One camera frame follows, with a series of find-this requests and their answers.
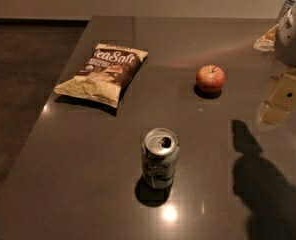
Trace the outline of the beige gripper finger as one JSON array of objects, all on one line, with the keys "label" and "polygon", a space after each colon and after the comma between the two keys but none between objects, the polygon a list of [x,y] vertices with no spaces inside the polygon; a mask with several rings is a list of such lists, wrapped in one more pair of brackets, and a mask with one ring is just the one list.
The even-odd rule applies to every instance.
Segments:
[{"label": "beige gripper finger", "polygon": [[277,81],[272,95],[263,103],[259,120],[278,126],[296,108],[296,68],[284,72]]}]

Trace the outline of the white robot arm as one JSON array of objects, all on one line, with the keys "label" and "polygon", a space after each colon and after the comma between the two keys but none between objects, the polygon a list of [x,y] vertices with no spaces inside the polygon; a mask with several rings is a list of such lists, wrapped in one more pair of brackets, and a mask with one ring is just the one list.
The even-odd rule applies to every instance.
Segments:
[{"label": "white robot arm", "polygon": [[254,43],[254,48],[273,52],[287,67],[258,115],[261,122],[277,126],[296,108],[296,0],[284,2],[276,24]]}]

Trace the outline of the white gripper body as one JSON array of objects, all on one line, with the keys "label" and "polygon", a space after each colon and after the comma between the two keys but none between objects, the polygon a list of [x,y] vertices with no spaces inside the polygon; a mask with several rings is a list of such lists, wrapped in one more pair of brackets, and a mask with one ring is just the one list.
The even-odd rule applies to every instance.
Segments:
[{"label": "white gripper body", "polygon": [[278,22],[274,49],[279,61],[296,67],[296,0],[292,1]]}]

